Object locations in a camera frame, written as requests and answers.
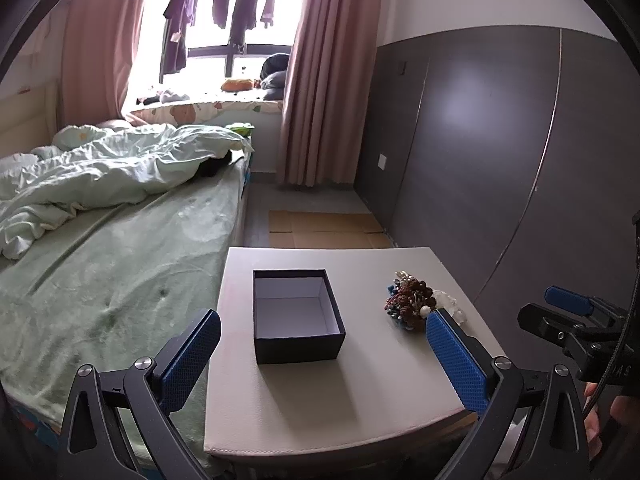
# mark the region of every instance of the wood panel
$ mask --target wood panel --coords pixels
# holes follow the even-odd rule
[[[526,204],[558,81],[559,31],[430,36],[417,132],[390,234],[429,246],[473,298]]]
[[[428,37],[378,49],[354,188],[385,228],[396,206],[429,61]],[[378,167],[386,156],[384,171]]]
[[[520,367],[551,366],[559,350],[524,333],[518,309],[549,285],[626,308],[640,209],[640,76],[615,42],[563,31],[556,122],[529,211],[476,302]]]

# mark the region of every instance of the metal screw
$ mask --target metal screw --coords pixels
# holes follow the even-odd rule
[[[78,375],[80,377],[87,377],[87,375],[89,375],[91,373],[91,370],[93,369],[94,367],[92,367],[91,365],[82,365],[78,368]]]
[[[136,361],[136,368],[138,370],[146,370],[151,366],[152,362],[151,357],[141,357]]]
[[[508,370],[511,368],[511,361],[506,357],[497,357],[494,359],[494,363],[496,367],[500,368],[500,370]]]
[[[556,371],[556,374],[561,377],[567,377],[567,375],[569,375],[569,368],[564,365],[556,365],[554,370]]]

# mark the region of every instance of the textured blue pad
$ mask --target textured blue pad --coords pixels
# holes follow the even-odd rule
[[[160,409],[165,413],[181,410],[220,341],[217,315],[209,316],[184,345],[161,380]]]
[[[427,316],[427,340],[464,407],[478,416],[489,404],[486,376],[436,311]]]
[[[545,301],[549,305],[572,312],[578,316],[589,316],[593,312],[593,306],[589,302],[589,298],[559,286],[550,286],[545,291]]]

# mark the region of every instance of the open black box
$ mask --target open black box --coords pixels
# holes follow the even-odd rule
[[[344,325],[320,270],[254,270],[254,345],[259,365],[335,359]]]

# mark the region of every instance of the pink curtain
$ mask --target pink curtain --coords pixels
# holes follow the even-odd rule
[[[287,73],[280,183],[353,183],[380,1],[305,0]]]
[[[62,55],[65,124],[121,115],[144,0],[71,0]]]

